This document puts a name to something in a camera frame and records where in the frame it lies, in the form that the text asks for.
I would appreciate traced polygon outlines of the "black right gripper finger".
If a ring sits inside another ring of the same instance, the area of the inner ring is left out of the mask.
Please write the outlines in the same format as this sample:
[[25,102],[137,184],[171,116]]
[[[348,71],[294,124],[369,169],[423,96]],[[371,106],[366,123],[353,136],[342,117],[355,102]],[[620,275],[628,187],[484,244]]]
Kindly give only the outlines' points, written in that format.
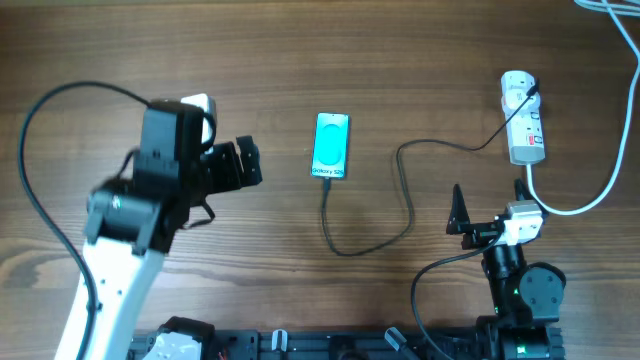
[[541,203],[538,200],[536,200],[533,197],[527,185],[523,182],[521,178],[518,178],[514,181],[514,192],[515,192],[516,199],[518,201],[524,201],[524,200],[534,201],[540,208],[542,215],[543,216],[548,215],[548,211],[541,205]]
[[471,222],[464,197],[459,184],[453,186],[451,211],[446,226],[449,235],[466,234],[471,232]]

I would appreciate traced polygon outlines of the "white power strip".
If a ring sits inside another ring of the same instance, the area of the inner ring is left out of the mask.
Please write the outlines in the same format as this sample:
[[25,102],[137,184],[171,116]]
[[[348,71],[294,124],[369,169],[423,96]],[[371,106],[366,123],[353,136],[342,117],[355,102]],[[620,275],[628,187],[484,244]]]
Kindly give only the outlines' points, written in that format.
[[502,75],[500,84],[510,162],[520,166],[541,162],[545,145],[538,82],[525,71],[511,70]]

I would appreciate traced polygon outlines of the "blue screen smartphone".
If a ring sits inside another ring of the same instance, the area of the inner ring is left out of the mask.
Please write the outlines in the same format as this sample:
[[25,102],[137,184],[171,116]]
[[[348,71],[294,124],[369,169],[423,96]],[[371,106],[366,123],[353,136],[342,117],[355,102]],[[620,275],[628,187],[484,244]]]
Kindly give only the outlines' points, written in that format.
[[319,113],[316,119],[310,174],[314,177],[346,177],[350,116]]

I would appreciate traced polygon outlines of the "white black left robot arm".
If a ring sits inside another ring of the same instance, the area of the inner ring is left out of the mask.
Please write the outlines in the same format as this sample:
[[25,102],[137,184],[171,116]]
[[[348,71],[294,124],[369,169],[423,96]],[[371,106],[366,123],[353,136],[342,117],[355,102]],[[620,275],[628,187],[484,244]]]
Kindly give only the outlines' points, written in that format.
[[35,195],[25,166],[28,129],[54,96],[83,87],[76,81],[43,95],[26,115],[17,150],[24,191],[43,222],[67,249],[80,271],[71,310],[55,356],[58,359],[124,359],[147,294],[170,251],[175,234],[211,223],[210,195],[256,186],[260,155],[251,136],[217,143],[217,115],[176,100],[147,100],[122,87],[93,87],[127,96],[145,107],[141,139],[121,171],[88,196],[85,242],[76,249]]

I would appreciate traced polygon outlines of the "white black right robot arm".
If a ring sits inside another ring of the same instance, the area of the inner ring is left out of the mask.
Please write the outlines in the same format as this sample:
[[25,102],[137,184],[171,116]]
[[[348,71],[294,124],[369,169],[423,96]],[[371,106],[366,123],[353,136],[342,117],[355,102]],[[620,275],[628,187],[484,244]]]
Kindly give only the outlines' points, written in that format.
[[[529,263],[523,247],[540,237],[548,212],[533,199],[521,180],[514,182],[516,199],[492,221],[471,221],[461,187],[452,190],[446,225],[448,235],[461,235],[461,255],[433,262],[414,277],[411,309],[423,336],[427,359],[563,359],[559,321],[567,279],[557,267]],[[428,271],[480,255],[494,313],[480,316],[469,328],[429,330],[417,304],[417,285]]]

